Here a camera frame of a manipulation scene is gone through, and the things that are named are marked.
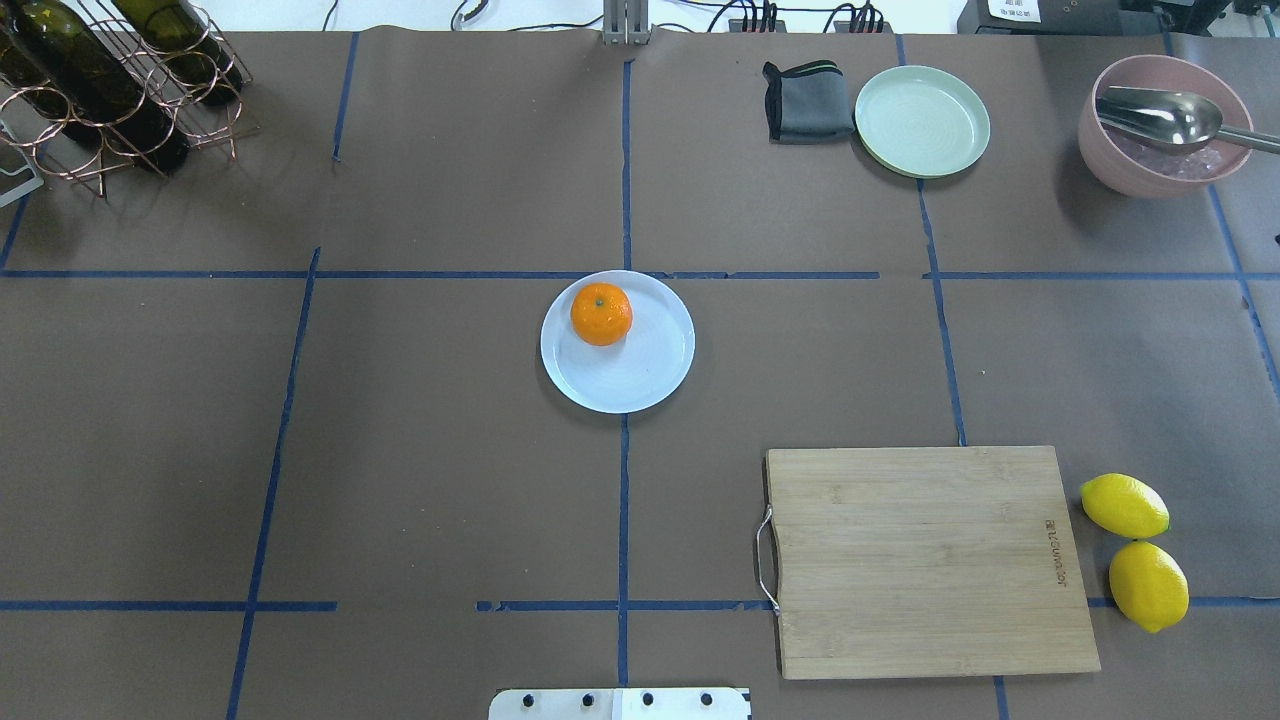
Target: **metal spoon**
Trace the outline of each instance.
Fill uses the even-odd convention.
[[[1135,135],[1171,151],[1193,152],[1217,138],[1280,154],[1280,137],[1222,124],[1222,109],[1194,92],[1112,86],[1096,106],[1102,124]]]

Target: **orange fruit on plate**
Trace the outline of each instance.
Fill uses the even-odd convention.
[[[591,345],[613,345],[631,329],[631,301],[612,283],[591,283],[580,290],[568,315],[577,337]]]

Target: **gray metal handle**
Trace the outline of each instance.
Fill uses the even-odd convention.
[[[773,615],[781,616],[782,607],[778,606],[778,601],[773,598],[773,593],[764,584],[764,561],[760,559],[760,534],[764,533],[764,527],[769,524],[773,519],[773,506],[769,505],[764,509],[764,519],[760,520],[760,527],[755,529],[755,582],[760,583],[760,589],[764,591],[764,597],[769,598],[769,605],[773,606]]]
[[[1219,128],[1215,137],[1225,140],[1231,145],[1243,145],[1244,147],[1252,147],[1254,150],[1262,150],[1263,152],[1275,152],[1276,155],[1280,155],[1280,137],[1274,135],[1222,126]]]

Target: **white plate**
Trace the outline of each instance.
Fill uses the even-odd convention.
[[[940,178],[974,164],[991,140],[991,117],[972,87],[937,68],[901,65],[867,81],[854,104],[867,151],[913,178]]]
[[[599,347],[577,337],[573,297],[613,283],[631,301],[631,332]],[[635,413],[675,392],[694,363],[694,320],[669,287],[643,273],[604,270],[566,287],[543,319],[543,365],[570,400],[600,413]]]

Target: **wooden cutting board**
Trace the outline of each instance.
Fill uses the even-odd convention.
[[[1052,447],[771,450],[782,676],[1101,669]]]

